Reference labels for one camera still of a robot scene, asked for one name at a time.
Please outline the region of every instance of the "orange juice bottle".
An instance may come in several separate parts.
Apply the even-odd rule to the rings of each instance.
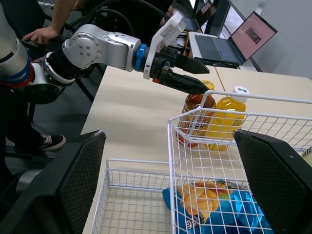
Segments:
[[[233,93],[249,94],[249,91],[242,86],[236,86],[233,89]],[[216,109],[245,112],[246,101],[247,97],[224,97],[217,103]],[[244,115],[215,112],[213,120],[206,127],[206,138],[215,140],[232,140],[233,133],[242,125],[244,118]],[[225,151],[227,146],[222,145],[222,143],[218,143],[217,145],[208,144],[208,148],[212,151]]]
[[[202,81],[210,90],[215,89],[215,85],[210,80],[203,80]],[[194,95],[189,94],[185,99],[185,104],[182,110],[182,113],[191,111],[196,109],[200,106],[200,103],[203,99],[203,94],[201,95]],[[215,109],[215,99],[209,95],[207,96],[207,99],[204,103],[204,108],[210,108]],[[178,128],[184,132],[185,134],[191,134],[193,136],[205,136],[205,131],[203,129],[207,124],[210,123],[210,120],[213,116],[213,112],[196,112],[193,115],[189,116],[183,116],[178,124]],[[197,124],[194,128],[190,129],[192,127],[193,122],[195,121],[196,116],[198,116],[198,119],[196,120]],[[184,138],[182,136],[178,136],[180,143],[185,143]],[[190,147],[197,146],[197,143],[191,143],[189,145]]]

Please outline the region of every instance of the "white wire basket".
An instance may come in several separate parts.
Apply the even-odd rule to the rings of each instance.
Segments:
[[[108,159],[91,233],[172,233],[170,211],[162,197],[162,191],[169,187],[169,173],[111,168],[110,161],[168,167],[168,162]]]
[[[173,233],[271,234],[249,188],[233,133],[240,128],[269,135],[301,154],[312,145],[312,118],[203,108],[211,94],[312,101],[207,91],[197,109],[168,122]]]

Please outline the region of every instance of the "laptop keyboard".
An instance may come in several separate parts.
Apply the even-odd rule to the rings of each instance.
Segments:
[[[194,29],[194,25],[193,25],[193,21],[191,19],[188,19],[188,18],[184,18],[183,21],[185,22],[186,24],[186,29]]]
[[[219,52],[222,60],[225,61],[235,61],[237,62],[236,57],[234,56],[228,42],[223,39],[212,38],[213,43]]]

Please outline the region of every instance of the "blue snack bag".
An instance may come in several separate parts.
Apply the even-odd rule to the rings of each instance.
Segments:
[[[175,188],[175,221],[183,234],[273,234],[247,186],[217,180]],[[170,209],[170,189],[163,191]]]

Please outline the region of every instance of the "sneaker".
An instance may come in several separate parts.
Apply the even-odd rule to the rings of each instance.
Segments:
[[[44,135],[42,137],[44,142],[38,148],[40,150],[57,150],[66,142],[66,138],[63,135]]]

